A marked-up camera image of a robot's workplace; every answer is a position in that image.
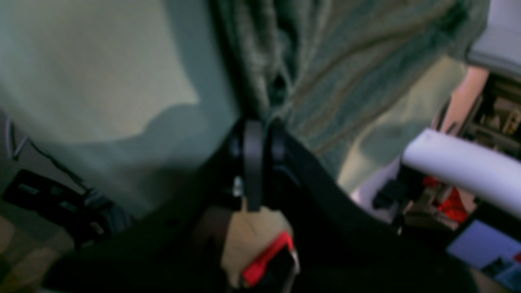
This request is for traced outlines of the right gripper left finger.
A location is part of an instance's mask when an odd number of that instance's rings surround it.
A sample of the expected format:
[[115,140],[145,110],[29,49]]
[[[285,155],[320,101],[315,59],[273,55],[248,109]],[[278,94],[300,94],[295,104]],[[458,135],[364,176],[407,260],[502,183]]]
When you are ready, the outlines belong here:
[[166,204],[123,233],[60,258],[45,293],[221,293],[233,213],[263,197],[263,125],[238,122]]

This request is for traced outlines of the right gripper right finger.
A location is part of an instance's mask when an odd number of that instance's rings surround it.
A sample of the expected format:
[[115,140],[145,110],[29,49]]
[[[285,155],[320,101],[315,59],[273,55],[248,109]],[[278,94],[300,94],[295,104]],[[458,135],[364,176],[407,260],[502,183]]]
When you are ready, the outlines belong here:
[[428,239],[402,236],[339,187],[281,120],[269,126],[269,207],[293,230],[294,293],[476,293],[469,269]]

